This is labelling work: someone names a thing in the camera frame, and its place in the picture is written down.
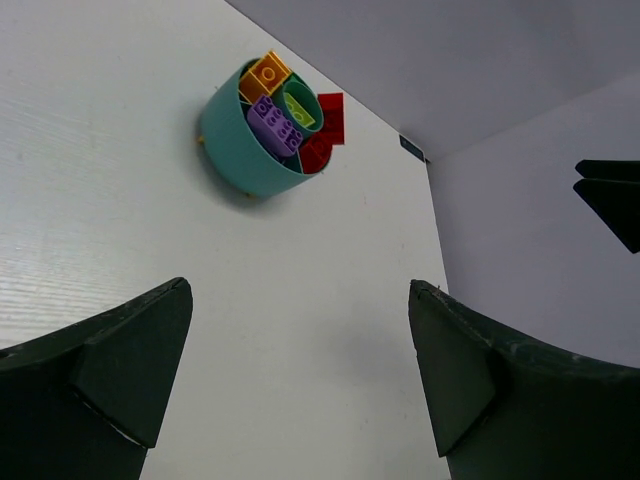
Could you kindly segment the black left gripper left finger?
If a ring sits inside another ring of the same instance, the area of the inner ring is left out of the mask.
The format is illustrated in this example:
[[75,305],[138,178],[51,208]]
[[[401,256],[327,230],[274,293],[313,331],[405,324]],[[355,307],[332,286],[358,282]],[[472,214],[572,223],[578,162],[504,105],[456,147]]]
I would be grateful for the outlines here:
[[4,479],[137,479],[158,441],[193,311],[171,279],[1,351]]

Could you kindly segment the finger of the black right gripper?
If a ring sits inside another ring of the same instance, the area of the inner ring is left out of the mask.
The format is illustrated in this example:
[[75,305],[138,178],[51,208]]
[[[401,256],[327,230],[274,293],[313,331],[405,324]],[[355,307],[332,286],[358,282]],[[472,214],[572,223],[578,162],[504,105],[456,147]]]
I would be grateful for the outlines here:
[[638,182],[582,179],[573,189],[632,254],[639,252]]
[[589,160],[577,163],[576,171],[585,179],[639,180],[639,160]]

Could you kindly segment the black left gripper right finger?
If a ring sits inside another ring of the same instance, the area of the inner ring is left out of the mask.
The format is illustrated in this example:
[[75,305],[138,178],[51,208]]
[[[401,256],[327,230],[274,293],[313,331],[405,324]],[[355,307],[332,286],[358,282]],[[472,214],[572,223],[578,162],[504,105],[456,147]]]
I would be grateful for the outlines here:
[[408,315],[437,453],[454,479],[635,479],[639,372],[573,353],[423,280]]

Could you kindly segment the red curved lego brick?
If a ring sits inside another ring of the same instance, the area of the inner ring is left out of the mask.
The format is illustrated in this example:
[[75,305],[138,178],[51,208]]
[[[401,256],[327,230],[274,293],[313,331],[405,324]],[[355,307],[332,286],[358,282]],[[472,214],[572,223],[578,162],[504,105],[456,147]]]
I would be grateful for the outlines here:
[[320,133],[331,145],[345,144],[344,95],[341,92],[317,95],[324,122]]

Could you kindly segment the red flower printed lego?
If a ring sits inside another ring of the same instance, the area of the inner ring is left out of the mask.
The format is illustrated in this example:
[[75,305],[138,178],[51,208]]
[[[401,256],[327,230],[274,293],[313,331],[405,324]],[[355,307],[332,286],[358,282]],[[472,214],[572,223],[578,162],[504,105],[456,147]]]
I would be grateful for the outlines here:
[[302,172],[312,175],[325,168],[332,154],[332,144],[318,132],[307,139],[299,149]]

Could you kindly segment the lime lego brick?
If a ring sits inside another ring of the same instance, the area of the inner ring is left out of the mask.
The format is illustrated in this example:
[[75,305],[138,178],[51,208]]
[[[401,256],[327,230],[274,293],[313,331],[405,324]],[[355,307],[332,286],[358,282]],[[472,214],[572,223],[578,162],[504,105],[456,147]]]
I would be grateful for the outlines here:
[[305,128],[314,125],[314,117],[311,116],[294,97],[286,93],[284,98],[285,106],[296,123]]

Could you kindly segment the purple lego plate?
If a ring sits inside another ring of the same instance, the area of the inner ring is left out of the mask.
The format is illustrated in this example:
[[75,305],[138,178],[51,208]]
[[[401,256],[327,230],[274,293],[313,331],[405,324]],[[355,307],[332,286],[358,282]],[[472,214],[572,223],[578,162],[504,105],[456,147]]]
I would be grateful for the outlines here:
[[261,95],[249,109],[246,120],[258,141],[278,157],[291,157],[302,143],[302,134],[271,98]]

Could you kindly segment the yellow butterfly curved lego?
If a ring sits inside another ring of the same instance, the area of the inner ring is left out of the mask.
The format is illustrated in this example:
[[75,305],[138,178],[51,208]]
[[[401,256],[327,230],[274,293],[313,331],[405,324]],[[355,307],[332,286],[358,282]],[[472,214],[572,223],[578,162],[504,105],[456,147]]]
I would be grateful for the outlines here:
[[292,73],[276,52],[269,50],[241,75],[239,94],[246,102],[253,104],[262,95],[272,96]]

